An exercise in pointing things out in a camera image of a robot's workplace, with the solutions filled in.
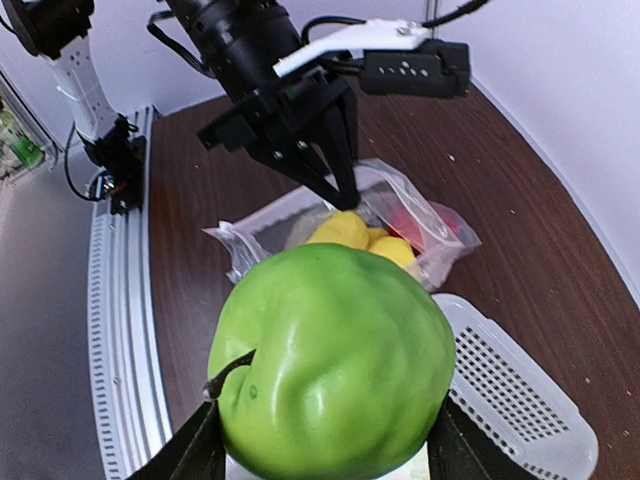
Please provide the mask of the yellow corn toy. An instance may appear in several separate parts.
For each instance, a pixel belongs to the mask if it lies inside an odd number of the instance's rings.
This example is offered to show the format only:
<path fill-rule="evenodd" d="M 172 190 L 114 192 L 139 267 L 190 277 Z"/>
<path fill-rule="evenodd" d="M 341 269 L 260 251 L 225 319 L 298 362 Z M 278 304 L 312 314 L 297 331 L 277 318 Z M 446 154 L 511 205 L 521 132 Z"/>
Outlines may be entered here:
<path fill-rule="evenodd" d="M 339 244 L 368 250 L 378 239 L 389 233 L 382 228 L 368 227 L 355 211 L 333 213 L 306 241 L 306 244 Z"/>

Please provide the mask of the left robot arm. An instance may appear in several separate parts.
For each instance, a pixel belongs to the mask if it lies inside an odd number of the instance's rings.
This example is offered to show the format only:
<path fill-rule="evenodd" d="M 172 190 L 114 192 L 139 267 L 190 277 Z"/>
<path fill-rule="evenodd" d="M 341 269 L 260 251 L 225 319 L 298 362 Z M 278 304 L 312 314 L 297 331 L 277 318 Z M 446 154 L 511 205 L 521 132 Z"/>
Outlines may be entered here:
<path fill-rule="evenodd" d="M 91 161 L 121 190 L 141 181 L 132 127 L 104 95 L 90 57 L 90 1 L 7 1 L 11 28 L 22 46 L 44 59 L 68 98 Z M 199 73 L 217 80 L 232 107 L 199 130 L 201 144 L 242 149 L 339 210 L 360 200 L 357 98 L 340 75 L 315 65 L 278 76 L 275 64 L 301 47 L 287 10 L 275 1 L 172 1 L 160 14 L 176 19 L 187 50 L 163 33 L 159 16 L 148 31 Z"/>

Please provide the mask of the clear dotted zip bag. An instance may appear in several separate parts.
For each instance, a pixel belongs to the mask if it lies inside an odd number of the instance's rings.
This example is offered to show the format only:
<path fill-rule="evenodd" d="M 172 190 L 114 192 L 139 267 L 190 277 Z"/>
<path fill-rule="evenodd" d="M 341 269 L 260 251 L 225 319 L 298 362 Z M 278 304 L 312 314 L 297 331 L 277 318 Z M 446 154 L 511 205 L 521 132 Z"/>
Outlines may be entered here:
<path fill-rule="evenodd" d="M 426 200 L 404 173 L 379 159 L 354 169 L 361 202 L 356 212 L 372 227 L 408 241 L 417 260 L 408 267 L 433 292 L 453 264 L 481 245 L 474 230 L 454 210 Z M 303 244 L 335 208 L 306 187 L 299 187 L 234 223 L 220 221 L 204 232 L 229 251 L 232 283 L 256 264 Z"/>

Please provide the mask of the red pepper toy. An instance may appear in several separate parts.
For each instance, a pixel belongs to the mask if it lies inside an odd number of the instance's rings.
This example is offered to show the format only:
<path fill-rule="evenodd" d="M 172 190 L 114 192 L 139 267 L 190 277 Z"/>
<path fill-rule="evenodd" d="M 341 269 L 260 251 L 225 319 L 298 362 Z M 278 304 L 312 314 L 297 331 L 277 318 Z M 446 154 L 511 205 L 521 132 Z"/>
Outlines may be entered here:
<path fill-rule="evenodd" d="M 415 215 L 405 207 L 397 207 L 391 212 L 389 234 L 403 238 L 413 250 L 423 254 L 438 246 L 460 246 L 462 242 L 437 213 L 419 212 Z"/>

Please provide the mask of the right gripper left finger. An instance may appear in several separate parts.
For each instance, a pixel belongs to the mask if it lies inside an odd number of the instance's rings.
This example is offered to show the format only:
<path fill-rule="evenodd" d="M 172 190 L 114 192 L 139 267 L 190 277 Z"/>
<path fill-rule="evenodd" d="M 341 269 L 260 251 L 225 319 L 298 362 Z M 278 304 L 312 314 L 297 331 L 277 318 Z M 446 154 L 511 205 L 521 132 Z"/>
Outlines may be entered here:
<path fill-rule="evenodd" d="M 203 402 L 185 424 L 129 479 L 220 479 L 226 451 L 218 403 Z"/>

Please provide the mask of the green pepper toy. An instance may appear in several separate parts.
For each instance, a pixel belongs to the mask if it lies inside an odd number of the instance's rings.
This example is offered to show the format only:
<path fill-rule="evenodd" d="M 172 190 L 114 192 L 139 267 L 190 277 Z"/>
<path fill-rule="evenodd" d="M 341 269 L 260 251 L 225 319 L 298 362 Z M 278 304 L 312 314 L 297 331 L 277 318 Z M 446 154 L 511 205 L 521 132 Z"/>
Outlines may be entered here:
<path fill-rule="evenodd" d="M 448 395 L 452 328 L 381 256 L 312 244 L 255 266 L 217 323 L 208 373 L 225 446 L 264 479 L 375 479 L 426 442 Z"/>

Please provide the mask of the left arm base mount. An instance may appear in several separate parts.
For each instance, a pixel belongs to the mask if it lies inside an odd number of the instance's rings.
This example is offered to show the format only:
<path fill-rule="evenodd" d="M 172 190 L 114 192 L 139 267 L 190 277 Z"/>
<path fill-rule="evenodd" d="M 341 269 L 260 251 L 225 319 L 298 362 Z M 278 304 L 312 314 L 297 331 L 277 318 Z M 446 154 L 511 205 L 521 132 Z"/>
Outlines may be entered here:
<path fill-rule="evenodd" d="M 117 114 L 112 128 L 96 140 L 83 140 L 89 159 L 106 170 L 114 187 L 107 197 L 112 214 L 126 214 L 143 203 L 143 173 L 147 141 L 139 128 Z"/>

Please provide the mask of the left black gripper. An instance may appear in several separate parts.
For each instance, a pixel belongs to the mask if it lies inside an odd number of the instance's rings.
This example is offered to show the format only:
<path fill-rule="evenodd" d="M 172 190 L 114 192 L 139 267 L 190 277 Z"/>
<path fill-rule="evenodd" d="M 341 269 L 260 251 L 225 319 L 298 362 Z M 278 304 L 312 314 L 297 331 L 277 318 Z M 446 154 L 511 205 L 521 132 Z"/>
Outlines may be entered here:
<path fill-rule="evenodd" d="M 336 208 L 360 202 L 357 99 L 346 79 L 317 64 L 280 78 L 273 65 L 302 47 L 276 1 L 171 1 L 148 32 L 233 103 L 199 131 L 207 149 L 242 149 Z"/>

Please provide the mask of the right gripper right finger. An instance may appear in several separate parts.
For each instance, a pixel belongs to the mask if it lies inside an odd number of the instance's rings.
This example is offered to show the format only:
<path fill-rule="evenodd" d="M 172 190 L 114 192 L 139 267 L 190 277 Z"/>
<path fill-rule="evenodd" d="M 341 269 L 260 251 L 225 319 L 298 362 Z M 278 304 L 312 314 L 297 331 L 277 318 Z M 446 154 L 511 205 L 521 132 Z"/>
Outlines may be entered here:
<path fill-rule="evenodd" d="M 450 398 L 427 437 L 434 480 L 535 479 L 501 451 Z"/>

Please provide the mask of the white plastic basket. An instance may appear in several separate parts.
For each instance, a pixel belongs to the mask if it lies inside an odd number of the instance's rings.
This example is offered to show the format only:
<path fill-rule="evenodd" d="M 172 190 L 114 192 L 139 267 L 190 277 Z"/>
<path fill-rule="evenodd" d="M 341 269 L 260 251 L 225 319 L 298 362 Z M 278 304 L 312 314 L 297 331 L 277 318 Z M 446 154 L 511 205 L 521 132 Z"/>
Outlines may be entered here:
<path fill-rule="evenodd" d="M 595 432 L 578 406 L 495 321 L 469 301 L 438 293 L 456 340 L 450 396 L 512 463 L 538 479 L 588 479 Z"/>

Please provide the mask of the yellow apple toy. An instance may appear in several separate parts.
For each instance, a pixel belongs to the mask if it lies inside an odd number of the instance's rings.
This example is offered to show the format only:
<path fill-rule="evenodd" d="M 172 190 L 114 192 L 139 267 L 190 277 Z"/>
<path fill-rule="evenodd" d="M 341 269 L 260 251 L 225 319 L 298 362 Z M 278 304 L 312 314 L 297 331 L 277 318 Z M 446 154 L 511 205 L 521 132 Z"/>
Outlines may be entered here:
<path fill-rule="evenodd" d="M 371 243 L 368 251 L 392 261 L 400 268 L 407 268 L 416 261 L 410 243 L 399 237 L 379 237 Z"/>

